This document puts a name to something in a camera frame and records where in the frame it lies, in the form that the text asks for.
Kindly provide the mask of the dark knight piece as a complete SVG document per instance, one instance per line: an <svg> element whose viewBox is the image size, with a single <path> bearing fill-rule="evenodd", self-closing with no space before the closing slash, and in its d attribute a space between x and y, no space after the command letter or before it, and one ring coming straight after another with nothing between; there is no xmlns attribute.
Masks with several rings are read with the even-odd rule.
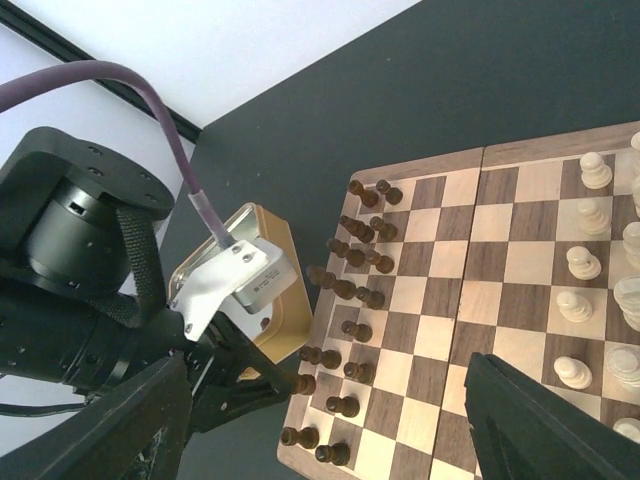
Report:
<svg viewBox="0 0 640 480"><path fill-rule="evenodd" d="M373 228L361 220L342 215L339 223L362 243L371 243L375 237Z"/></svg>

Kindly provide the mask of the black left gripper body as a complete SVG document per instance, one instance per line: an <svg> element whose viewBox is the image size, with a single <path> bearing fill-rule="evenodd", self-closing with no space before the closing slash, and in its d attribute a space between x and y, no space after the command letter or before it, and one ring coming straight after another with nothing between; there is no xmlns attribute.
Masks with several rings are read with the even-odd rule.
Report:
<svg viewBox="0 0 640 480"><path fill-rule="evenodd" d="M246 338L216 315L186 336L168 304L156 226L174 199L153 174L52 127L1 169L1 370L103 396L173 355L191 389L236 384Z"/></svg>

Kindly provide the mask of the dark rook piece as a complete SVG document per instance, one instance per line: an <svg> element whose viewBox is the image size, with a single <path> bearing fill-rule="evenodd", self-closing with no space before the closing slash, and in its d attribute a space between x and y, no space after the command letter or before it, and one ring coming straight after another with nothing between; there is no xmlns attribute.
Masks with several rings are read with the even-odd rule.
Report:
<svg viewBox="0 0 640 480"><path fill-rule="evenodd" d="M366 208L374 208L379 203L379 195L373 190L366 189L359 180L349 182L348 192L358 197Z"/></svg>

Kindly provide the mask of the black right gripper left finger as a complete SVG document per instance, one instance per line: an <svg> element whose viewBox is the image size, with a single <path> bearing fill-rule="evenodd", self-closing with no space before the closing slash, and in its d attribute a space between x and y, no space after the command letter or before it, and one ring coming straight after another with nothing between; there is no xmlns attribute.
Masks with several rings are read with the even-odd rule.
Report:
<svg viewBox="0 0 640 480"><path fill-rule="evenodd" d="M1 458L3 479L174 479L192 396L167 357Z"/></svg>

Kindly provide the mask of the dark bishop piece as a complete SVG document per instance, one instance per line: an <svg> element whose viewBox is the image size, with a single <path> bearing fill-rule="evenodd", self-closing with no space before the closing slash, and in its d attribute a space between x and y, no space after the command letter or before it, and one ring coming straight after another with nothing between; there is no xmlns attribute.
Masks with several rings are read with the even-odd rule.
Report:
<svg viewBox="0 0 640 480"><path fill-rule="evenodd" d="M326 246L337 257L344 259L349 266L359 268L365 263L365 253L362 250L352 248L346 242L330 238L326 241Z"/></svg>

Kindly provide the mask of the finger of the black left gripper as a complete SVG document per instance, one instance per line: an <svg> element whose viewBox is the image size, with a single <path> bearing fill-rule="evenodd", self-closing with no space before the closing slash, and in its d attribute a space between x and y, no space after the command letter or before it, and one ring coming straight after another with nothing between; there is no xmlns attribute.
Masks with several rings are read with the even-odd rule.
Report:
<svg viewBox="0 0 640 480"><path fill-rule="evenodd" d="M245 334L232 331L219 341L214 359L215 384L236 398L289 397L290 374L274 364Z"/></svg>
<svg viewBox="0 0 640 480"><path fill-rule="evenodd" d="M292 384L273 384L266 379L241 381L232 386L206 386L194 397L187 426L187 440L253 411L285 401Z"/></svg>

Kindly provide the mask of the dark pawn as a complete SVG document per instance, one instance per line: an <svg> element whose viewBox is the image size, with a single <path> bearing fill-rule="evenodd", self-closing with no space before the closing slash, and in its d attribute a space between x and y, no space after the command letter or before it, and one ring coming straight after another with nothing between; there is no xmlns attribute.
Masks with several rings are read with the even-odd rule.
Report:
<svg viewBox="0 0 640 480"><path fill-rule="evenodd" d="M365 260L382 274L390 273L395 267L395 262L391 257L380 254L375 250L368 250L365 253Z"/></svg>
<svg viewBox="0 0 640 480"><path fill-rule="evenodd" d="M372 328L364 323L344 321L341 324L341 330L345 335L349 335L361 343L369 342L373 336Z"/></svg>
<svg viewBox="0 0 640 480"><path fill-rule="evenodd" d="M403 199L403 192L388 181L382 179L376 183L376 190L385 198L390 205L398 205Z"/></svg>
<svg viewBox="0 0 640 480"><path fill-rule="evenodd" d="M398 235L398 229L392 223L386 222L382 217L374 216L369 221L370 227L378 233L380 241L394 241Z"/></svg>
<svg viewBox="0 0 640 480"><path fill-rule="evenodd" d="M314 454L318 462L346 466L350 461L351 451L348 444L338 442L332 445L319 445Z"/></svg>
<svg viewBox="0 0 640 480"><path fill-rule="evenodd" d="M367 308L380 310L385 303L385 296L382 292L371 290L360 286L356 288L355 297L366 305Z"/></svg>
<svg viewBox="0 0 640 480"><path fill-rule="evenodd" d="M353 396L330 396L326 400L326 409L334 414L341 414L347 418L354 418L359 414L360 403Z"/></svg>
<svg viewBox="0 0 640 480"><path fill-rule="evenodd" d="M347 362L343 372L346 378L362 384L370 384L375 377L375 368L370 363Z"/></svg>

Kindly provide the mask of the dark queen piece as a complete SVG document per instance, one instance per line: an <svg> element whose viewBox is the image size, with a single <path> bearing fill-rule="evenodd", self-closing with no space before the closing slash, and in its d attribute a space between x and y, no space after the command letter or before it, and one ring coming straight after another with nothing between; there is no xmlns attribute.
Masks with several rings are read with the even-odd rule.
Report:
<svg viewBox="0 0 640 480"><path fill-rule="evenodd" d="M355 296L356 285L352 281L340 280L324 267L310 265L306 268L306 275L313 285L331 290L339 298L350 300Z"/></svg>

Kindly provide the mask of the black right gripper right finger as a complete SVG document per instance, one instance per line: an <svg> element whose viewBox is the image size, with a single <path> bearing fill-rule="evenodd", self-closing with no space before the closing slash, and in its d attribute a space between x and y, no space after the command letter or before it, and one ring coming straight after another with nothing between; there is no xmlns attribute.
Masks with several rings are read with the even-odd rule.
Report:
<svg viewBox="0 0 640 480"><path fill-rule="evenodd" d="M464 385L485 479L637 479L639 444L493 354L474 352Z"/></svg>

